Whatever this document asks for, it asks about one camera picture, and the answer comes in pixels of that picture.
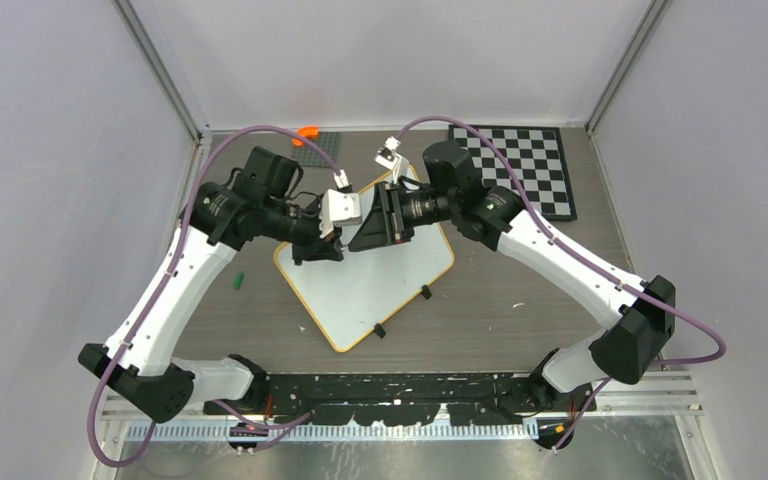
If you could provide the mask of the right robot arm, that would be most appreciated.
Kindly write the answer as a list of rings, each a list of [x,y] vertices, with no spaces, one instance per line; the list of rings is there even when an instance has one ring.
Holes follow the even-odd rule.
[[[572,347],[550,351],[520,393],[537,411],[556,410],[576,388],[609,378],[639,382],[675,329],[675,286],[646,281],[618,269],[527,211],[512,190],[488,187],[469,152],[457,142],[432,144],[423,153],[425,183],[407,177],[407,160],[389,138],[376,162],[391,172],[373,188],[373,200],[351,252],[409,242],[419,226],[449,221],[466,238],[521,262],[582,305],[600,330]]]

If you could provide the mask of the yellow framed whiteboard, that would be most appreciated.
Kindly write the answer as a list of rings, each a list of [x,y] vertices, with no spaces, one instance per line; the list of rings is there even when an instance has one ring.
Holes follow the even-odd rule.
[[[434,224],[416,228],[407,243],[345,252],[340,262],[297,265],[289,243],[273,261],[330,346],[344,353],[447,273],[455,255]]]

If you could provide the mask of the green marker cap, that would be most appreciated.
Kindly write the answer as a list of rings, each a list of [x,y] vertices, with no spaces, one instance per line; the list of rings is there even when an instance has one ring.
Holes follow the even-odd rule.
[[[245,274],[243,272],[238,272],[233,283],[233,288],[235,290],[239,290],[243,284],[245,278]]]

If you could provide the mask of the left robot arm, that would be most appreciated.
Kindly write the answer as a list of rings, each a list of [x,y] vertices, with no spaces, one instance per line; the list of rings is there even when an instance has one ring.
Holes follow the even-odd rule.
[[[105,343],[83,347],[79,363],[158,424],[188,404],[214,400],[258,412],[269,391],[259,365],[239,354],[196,361],[173,351],[210,285],[254,238],[291,244],[296,265],[343,259],[336,234],[320,234],[320,202],[302,208],[293,201],[303,175],[297,161],[256,147],[225,182],[202,184],[148,289]]]

